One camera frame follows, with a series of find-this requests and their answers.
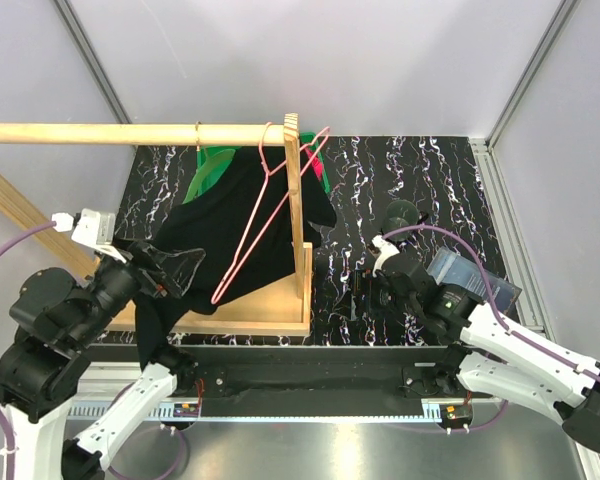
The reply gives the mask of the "black t-shirt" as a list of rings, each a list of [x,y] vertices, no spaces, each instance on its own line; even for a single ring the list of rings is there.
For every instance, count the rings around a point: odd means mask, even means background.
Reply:
[[[182,298],[135,297],[136,345],[146,366],[189,311],[211,315],[211,297],[237,252],[247,260],[221,297],[223,304],[292,274],[294,251],[281,147],[242,147],[208,191],[174,207],[152,239],[165,252],[203,248],[191,288]]]

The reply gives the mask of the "pink red t-shirt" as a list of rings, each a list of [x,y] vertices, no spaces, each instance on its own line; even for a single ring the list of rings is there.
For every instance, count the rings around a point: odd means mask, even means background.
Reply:
[[[322,153],[311,147],[308,147],[306,149],[306,153],[308,159],[311,161],[311,168],[313,169],[315,176],[321,182],[323,187],[327,188],[328,177],[326,174],[326,168],[324,166],[324,159]]]

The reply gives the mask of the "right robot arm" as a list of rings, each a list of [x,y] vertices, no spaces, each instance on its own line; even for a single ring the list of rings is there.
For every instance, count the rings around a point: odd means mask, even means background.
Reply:
[[[523,406],[600,454],[600,360],[529,330],[464,286],[437,282],[401,253],[356,270],[351,291],[355,312],[413,316],[445,346],[433,374],[443,395],[466,390]]]

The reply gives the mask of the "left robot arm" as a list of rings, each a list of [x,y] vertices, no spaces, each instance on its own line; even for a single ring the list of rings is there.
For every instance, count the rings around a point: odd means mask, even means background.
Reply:
[[[137,241],[123,251],[106,248],[85,285],[61,268],[25,281],[9,312],[19,332],[0,358],[0,406],[12,430],[6,477],[102,479],[154,408],[195,387],[193,358],[161,346],[103,416],[76,437],[64,437],[79,381],[91,364],[89,345],[136,295],[182,297],[204,257],[201,248],[167,253]]]

